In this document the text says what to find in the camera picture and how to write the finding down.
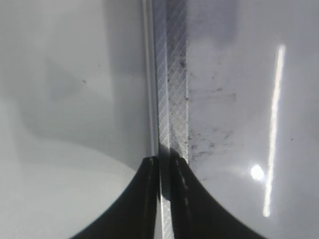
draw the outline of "reflective surface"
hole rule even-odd
[[[242,222],[319,236],[319,2],[190,0],[190,166]]]
[[[142,3],[2,0],[0,22],[0,238],[70,238],[151,153]]]

